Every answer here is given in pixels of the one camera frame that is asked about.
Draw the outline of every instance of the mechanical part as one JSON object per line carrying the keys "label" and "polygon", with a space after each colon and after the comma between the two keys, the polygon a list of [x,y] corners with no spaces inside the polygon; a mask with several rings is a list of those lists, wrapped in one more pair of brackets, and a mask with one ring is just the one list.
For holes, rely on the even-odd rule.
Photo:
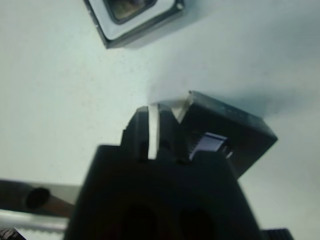
{"label": "mechanical part", "polygon": [[43,187],[0,180],[0,209],[69,218],[74,206]]}
{"label": "mechanical part", "polygon": [[262,240],[229,161],[209,151],[190,161],[171,109],[158,111],[156,159],[128,147],[131,139],[144,142],[138,110],[121,146],[98,148],[64,239]]}
{"label": "mechanical part", "polygon": [[122,47],[184,13],[184,0],[84,0],[105,47]]}
{"label": "mechanical part", "polygon": [[[198,146],[200,139],[210,140],[208,137],[215,136],[221,141],[224,138],[224,146],[217,151],[230,158],[237,178],[278,140],[261,117],[196,91],[190,91],[178,121],[192,150],[203,148]],[[210,141],[209,149],[213,151],[217,141],[213,138]]]}
{"label": "mechanical part", "polygon": [[1,228],[22,228],[45,232],[64,232],[69,219],[0,209]]}

